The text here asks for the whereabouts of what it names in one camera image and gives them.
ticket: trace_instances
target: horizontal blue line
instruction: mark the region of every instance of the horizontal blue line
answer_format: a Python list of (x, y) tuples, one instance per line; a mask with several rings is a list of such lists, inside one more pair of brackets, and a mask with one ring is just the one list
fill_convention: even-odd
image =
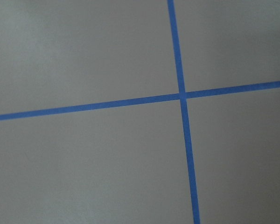
[(0, 120), (29, 118), (29, 117), (45, 116), (45, 115), (60, 114), (60, 113), (71, 113), (71, 112), (78, 112), (78, 111), (90, 111), (90, 110), (97, 110), (97, 109), (103, 109), (103, 108), (138, 105), (138, 104), (149, 104), (149, 103), (171, 101), (171, 100), (178, 100), (178, 99), (179, 99), (178, 93), (162, 95), (162, 96), (154, 96), (154, 97), (125, 99), (125, 100), (117, 100), (117, 101), (110, 101), (110, 102), (104, 102), (104, 103), (66, 106), (66, 107), (43, 109), (43, 110), (37, 110), (37, 111), (2, 114), (2, 115), (0, 115)]
[(224, 94), (237, 93), (237, 92), (267, 90), (267, 89), (274, 89), (274, 88), (280, 88), (280, 81), (251, 84), (251, 85), (240, 85), (240, 86), (211, 89), (211, 90), (191, 91), (186, 93), (186, 97), (187, 98), (209, 97), (209, 96), (224, 95)]

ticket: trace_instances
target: blue grid line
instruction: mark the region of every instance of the blue grid line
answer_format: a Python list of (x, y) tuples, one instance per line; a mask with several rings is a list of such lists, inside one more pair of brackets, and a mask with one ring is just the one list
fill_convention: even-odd
[(178, 37), (178, 31), (177, 31), (174, 1), (167, 0), (167, 4), (168, 4), (168, 12), (169, 12), (169, 18), (170, 18), (173, 49), (174, 49), (178, 90), (179, 90), (179, 94), (180, 94), (180, 104), (181, 104), (181, 112), (182, 112), (182, 127), (183, 127), (183, 135), (184, 135), (184, 140), (185, 140), (186, 156), (187, 156), (187, 163), (188, 163), (188, 174), (189, 174), (189, 183), (190, 183), (193, 220), (194, 220), (194, 224), (200, 224), (198, 195), (197, 195), (195, 167), (194, 167), (194, 157), (193, 157), (193, 150), (192, 150), (189, 115), (188, 115), (188, 105), (187, 105), (187, 98), (186, 98), (185, 83), (184, 83), (184, 78), (183, 78), (182, 55), (181, 55), (181, 49), (180, 49), (179, 37)]
[[(280, 88), (280, 81), (225, 87), (219, 89), (191, 91), (191, 92), (186, 92), (186, 98), (209, 97), (209, 96), (216, 96), (216, 95), (232, 94), (232, 93), (246, 92), (246, 91), (258, 91), (258, 90), (266, 90), (266, 89), (274, 89), (274, 88)], [(98, 109), (105, 109), (105, 108), (112, 108), (112, 107), (149, 104), (149, 103), (157, 103), (157, 102), (172, 101), (172, 100), (179, 100), (179, 99), (180, 99), (180, 94), (175, 93), (175, 94), (153, 96), (153, 97), (143, 97), (143, 98), (94, 103), (94, 104), (50, 108), (50, 109), (43, 109), (43, 110), (36, 110), (36, 111), (0, 114), (0, 120), (29, 118), (29, 117), (46, 116), (46, 115), (61, 114), (61, 113), (79, 112), (79, 111), (91, 111), (91, 110), (98, 110)]]

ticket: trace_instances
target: gray floor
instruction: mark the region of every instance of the gray floor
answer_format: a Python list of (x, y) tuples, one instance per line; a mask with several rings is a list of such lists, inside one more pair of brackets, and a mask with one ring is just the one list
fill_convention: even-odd
[[(280, 0), (175, 0), (186, 91), (280, 80)], [(0, 0), (0, 114), (178, 93), (165, 0)], [(280, 224), (280, 88), (188, 99), (202, 224)], [(193, 224), (179, 100), (0, 121), (0, 224)]]

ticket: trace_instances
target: vertical blue line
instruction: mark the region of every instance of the vertical blue line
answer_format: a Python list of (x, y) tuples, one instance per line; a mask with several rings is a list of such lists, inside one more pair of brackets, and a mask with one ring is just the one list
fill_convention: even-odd
[(182, 126), (183, 126), (183, 135), (185, 139), (187, 163), (188, 163), (193, 219), (194, 219), (194, 224), (200, 224), (198, 195), (197, 195), (196, 177), (195, 177), (195, 169), (194, 169), (194, 158), (193, 158), (193, 150), (192, 150), (190, 125), (189, 125), (188, 105), (187, 105), (185, 83), (184, 83), (183, 71), (182, 71), (182, 56), (181, 56), (181, 50), (180, 50), (179, 38), (177, 32), (174, 2), (173, 0), (167, 0), (167, 3), (168, 3), (173, 49), (174, 49), (174, 56), (175, 56), (178, 90), (180, 94)]

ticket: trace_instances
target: blue tape strip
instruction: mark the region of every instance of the blue tape strip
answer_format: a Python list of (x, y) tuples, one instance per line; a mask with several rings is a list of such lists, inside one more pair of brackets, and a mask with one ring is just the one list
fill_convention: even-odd
[(154, 96), (154, 97), (125, 99), (125, 100), (117, 100), (117, 101), (110, 101), (104, 103), (67, 106), (67, 107), (59, 107), (59, 108), (44, 109), (44, 110), (37, 110), (37, 111), (2, 114), (0, 115), (0, 120), (29, 118), (29, 117), (45, 116), (45, 115), (60, 114), (60, 113), (70, 113), (70, 112), (78, 112), (78, 111), (90, 111), (90, 110), (97, 110), (103, 108), (149, 104), (149, 103), (171, 101), (171, 100), (178, 100), (178, 99), (179, 99), (178, 93), (162, 95), (162, 96)]
[(240, 86), (211, 89), (211, 90), (192, 91), (192, 92), (187, 92), (186, 97), (187, 98), (208, 97), (208, 96), (215, 96), (215, 95), (224, 95), (230, 93), (257, 91), (257, 90), (267, 90), (267, 89), (274, 89), (274, 88), (280, 88), (280, 81), (251, 84), (251, 85), (240, 85)]
[(175, 66), (176, 66), (176, 74), (177, 74), (177, 81), (178, 81), (178, 89), (179, 89), (179, 94), (180, 94), (180, 103), (181, 103), (181, 111), (182, 111), (182, 126), (183, 126), (183, 134), (184, 134), (184, 139), (185, 139), (187, 163), (188, 163), (188, 173), (189, 173), (193, 219), (194, 219), (194, 224), (200, 224), (198, 195), (197, 195), (197, 188), (196, 188), (196, 177), (195, 177), (194, 158), (193, 158), (193, 150), (192, 150), (192, 142), (191, 142), (190, 125), (189, 125), (188, 106), (187, 106), (186, 91), (185, 91), (185, 84), (184, 84), (183, 71), (182, 71), (182, 56), (181, 56), (181, 50), (180, 50), (180, 45), (179, 45), (179, 37), (178, 37), (178, 31), (177, 31), (174, 2), (173, 2), (173, 0), (167, 0), (167, 3), (168, 3), (173, 49), (174, 49), (174, 56), (175, 56)]

